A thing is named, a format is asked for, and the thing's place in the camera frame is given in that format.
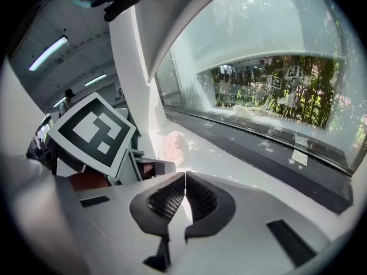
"white wall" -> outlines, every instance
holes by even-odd
[[[24,156],[44,116],[6,58],[0,74],[0,153]]]
[[[99,89],[97,93],[101,95],[101,97],[105,99],[107,103],[112,104],[115,101],[117,93],[115,83],[112,83],[110,85],[103,87],[102,89]]]

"fluorescent light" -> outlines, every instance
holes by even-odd
[[[40,65],[52,55],[58,48],[60,48],[63,44],[68,42],[68,39],[66,37],[62,37],[58,39],[55,43],[53,43],[46,51],[42,53],[39,58],[35,60],[35,62],[30,66],[30,71],[35,71]]]
[[[103,74],[103,75],[101,75],[101,76],[99,76],[99,77],[96,77],[94,80],[91,80],[91,81],[87,82],[87,83],[86,83],[86,84],[84,84],[84,85],[87,87],[87,86],[89,86],[89,85],[91,85],[91,84],[94,84],[94,83],[96,83],[97,81],[99,81],[99,80],[101,80],[101,79],[105,78],[106,76],[107,76],[106,74]]]
[[[55,107],[59,106],[59,105],[61,104],[61,102],[62,102],[62,101],[64,101],[65,99],[66,99],[66,97],[63,97],[59,102],[57,102],[57,103],[53,106],[53,108],[55,108]]]

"black border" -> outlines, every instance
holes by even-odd
[[[22,34],[19,34],[19,26],[29,10],[32,9],[33,6],[37,6],[39,1],[40,0],[0,0],[0,5],[2,9],[4,9],[2,19],[3,22],[5,22],[2,36],[2,60],[7,53],[7,47],[13,36],[22,36]],[[365,0],[335,1],[345,12],[348,19],[356,28],[359,37],[362,39],[362,43],[367,47],[367,24],[365,23],[365,19],[361,16],[362,11],[365,9]],[[5,160],[0,158],[0,168],[5,168],[4,162]],[[1,177],[7,174],[8,172],[6,170],[0,171]],[[7,248],[7,257],[10,259],[13,258],[14,260],[19,260],[19,258],[21,258],[21,264],[13,264],[11,260],[5,260],[5,270],[9,269],[13,273],[20,273],[23,272],[24,269],[27,269],[34,272],[40,272],[41,274],[55,274],[54,271],[50,270],[45,263],[29,249],[24,238],[17,231],[14,221],[8,212],[4,195],[0,195],[0,199],[2,201],[2,203],[0,203],[0,209],[4,219],[2,224],[3,232],[6,233],[5,245],[9,246]],[[350,271],[350,268],[364,270],[366,268],[365,262],[360,259],[358,253],[360,249],[364,249],[365,247],[366,229],[367,209],[365,208],[363,213],[361,213],[361,218],[356,225],[356,229],[353,230],[352,236],[349,238],[346,245],[343,246],[340,252],[333,253],[327,260],[322,260],[321,268],[317,269],[313,274],[335,275],[341,270]]]
[[[97,119],[93,123],[98,127],[98,131],[90,142],[86,142],[81,136],[73,131],[73,129],[91,112],[97,116]],[[121,128],[115,139],[107,137],[107,134],[111,128],[99,118],[102,113],[104,113]],[[111,168],[116,159],[116,154],[120,150],[120,147],[128,135],[130,129],[130,126],[118,118],[98,98],[95,98],[80,108],[70,119],[68,119],[58,129],[58,132],[80,151],[84,152],[95,161],[107,166],[108,168]],[[101,142],[105,142],[105,144],[109,145],[110,147],[106,154],[97,149]]]
[[[266,226],[296,267],[302,266],[316,256],[316,253],[286,221],[282,219],[272,221],[267,223]]]
[[[104,202],[108,202],[110,199],[107,198],[105,195],[100,195],[99,197],[88,198],[88,199],[81,199],[79,202],[83,206],[83,208],[91,207],[94,205],[98,205]]]

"window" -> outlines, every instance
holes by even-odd
[[[213,0],[157,69],[165,107],[251,130],[343,168],[366,150],[362,45],[331,0]]]

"person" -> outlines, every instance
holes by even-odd
[[[230,83],[237,84],[237,74],[234,70],[231,72]]]
[[[118,101],[118,100],[123,99],[123,98],[124,98],[124,96],[122,95],[122,90],[121,90],[121,88],[119,88],[119,90],[116,94],[116,97],[115,97],[115,101]]]
[[[229,83],[229,74],[227,70],[224,71],[224,82]]]
[[[46,151],[47,150],[47,147],[46,147],[45,142],[41,138],[39,139],[39,141],[40,141],[40,148],[41,148],[41,150],[43,152]]]
[[[59,117],[64,115],[71,107],[73,107],[73,102],[71,101],[72,97],[75,97],[75,94],[71,89],[67,89],[65,91],[65,100],[61,102],[59,105],[60,113]]]
[[[248,66],[245,67],[245,86],[251,86],[251,81],[252,81],[252,73],[251,70]]]

